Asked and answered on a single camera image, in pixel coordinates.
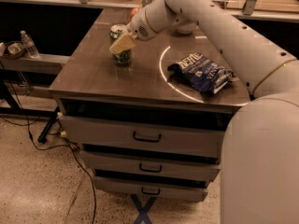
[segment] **blue tape cross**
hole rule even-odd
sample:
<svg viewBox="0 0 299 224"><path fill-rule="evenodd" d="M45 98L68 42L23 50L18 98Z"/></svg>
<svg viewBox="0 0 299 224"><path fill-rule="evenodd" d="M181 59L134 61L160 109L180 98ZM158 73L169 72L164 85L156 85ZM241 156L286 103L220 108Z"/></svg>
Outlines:
<svg viewBox="0 0 299 224"><path fill-rule="evenodd" d="M139 201L138 197L135 194L131 195L131 199L133 200L135 207L139 212L139 216L134 222L134 224L140 224L144 221L145 224L151 224L150 218L148 216L148 211L151 209L153 203L156 201L156 197L150 197L148 202L144 207L142 207L141 202Z"/></svg>

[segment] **floor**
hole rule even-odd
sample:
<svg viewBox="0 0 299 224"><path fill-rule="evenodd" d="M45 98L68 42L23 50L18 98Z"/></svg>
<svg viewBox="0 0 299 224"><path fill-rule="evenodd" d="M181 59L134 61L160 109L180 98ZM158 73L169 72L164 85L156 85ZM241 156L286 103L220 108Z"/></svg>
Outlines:
<svg viewBox="0 0 299 224"><path fill-rule="evenodd" d="M53 110L56 106L47 90L25 95L23 87L14 87L24 108ZM0 106L7 104L2 100ZM74 157L57 134L59 123L52 126L47 143L41 144L37 139L47 120L30 118L29 122L33 123L28 128L25 118L0 115L0 223L93 223L91 179L76 162L78 153ZM55 146L61 147L38 150ZM220 176L208 192L203 202L193 203L97 189L94 223L219 224Z"/></svg>

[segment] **cabinet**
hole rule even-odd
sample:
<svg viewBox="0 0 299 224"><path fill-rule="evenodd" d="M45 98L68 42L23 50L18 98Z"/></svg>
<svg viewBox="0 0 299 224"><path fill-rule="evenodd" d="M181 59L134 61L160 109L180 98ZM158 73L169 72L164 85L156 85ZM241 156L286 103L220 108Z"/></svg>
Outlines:
<svg viewBox="0 0 299 224"><path fill-rule="evenodd" d="M221 145L235 112L249 101L237 81L214 96L169 77L167 66L190 52L228 65L195 30L162 33L113 63L109 29L129 10L106 8L50 86L70 141L105 191L203 201L221 169Z"/></svg>

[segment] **green can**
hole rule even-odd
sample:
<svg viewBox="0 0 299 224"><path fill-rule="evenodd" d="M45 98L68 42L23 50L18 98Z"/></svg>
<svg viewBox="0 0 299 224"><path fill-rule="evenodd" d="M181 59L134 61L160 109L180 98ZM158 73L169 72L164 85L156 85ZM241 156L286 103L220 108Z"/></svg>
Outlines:
<svg viewBox="0 0 299 224"><path fill-rule="evenodd" d="M125 25L123 24L116 24L113 25L110 29L110 42L111 44L117 40L122 33L128 32L128 29ZM124 50L123 52L119 54L112 54L113 60L115 64L118 65L127 65L131 63L131 56L132 52L130 49Z"/></svg>

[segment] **crumpled bag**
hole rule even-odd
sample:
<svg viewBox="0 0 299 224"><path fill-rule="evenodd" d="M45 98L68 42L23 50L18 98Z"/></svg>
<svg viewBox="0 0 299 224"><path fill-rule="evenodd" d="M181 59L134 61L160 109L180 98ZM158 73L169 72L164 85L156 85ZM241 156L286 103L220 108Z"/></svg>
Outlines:
<svg viewBox="0 0 299 224"><path fill-rule="evenodd" d="M169 65L168 71L183 77L194 89L202 93L217 93L229 81L235 80L233 71L214 63L196 52Z"/></svg>

